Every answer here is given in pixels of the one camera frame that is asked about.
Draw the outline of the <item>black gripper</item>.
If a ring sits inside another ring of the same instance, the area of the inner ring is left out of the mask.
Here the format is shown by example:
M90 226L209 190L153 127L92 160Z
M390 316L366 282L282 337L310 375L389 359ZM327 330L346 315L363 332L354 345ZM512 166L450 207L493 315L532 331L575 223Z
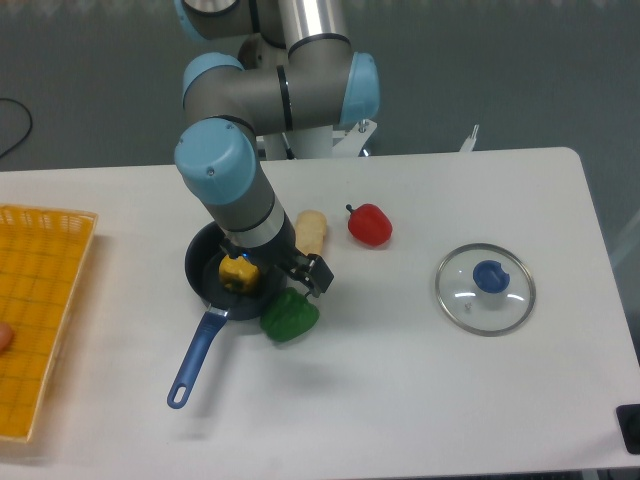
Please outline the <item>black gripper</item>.
M334 279L321 255L305 255L295 247L294 227L289 219L279 222L275 229L264 222L251 231L226 232L220 249L230 259L243 256L262 270L279 268L315 298L324 294Z

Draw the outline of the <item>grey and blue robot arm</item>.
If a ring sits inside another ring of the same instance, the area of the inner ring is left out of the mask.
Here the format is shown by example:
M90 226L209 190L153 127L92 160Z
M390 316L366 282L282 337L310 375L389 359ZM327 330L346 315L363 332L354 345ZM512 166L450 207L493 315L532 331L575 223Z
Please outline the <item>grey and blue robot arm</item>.
M215 52L188 64L187 129L174 161L223 231L230 255L277 267L313 296L323 294L332 272L319 255L296 248L256 140L373 117L380 107L373 57L352 48L337 1L180 1L176 10L203 39L257 34L284 50L284 63L262 68Z

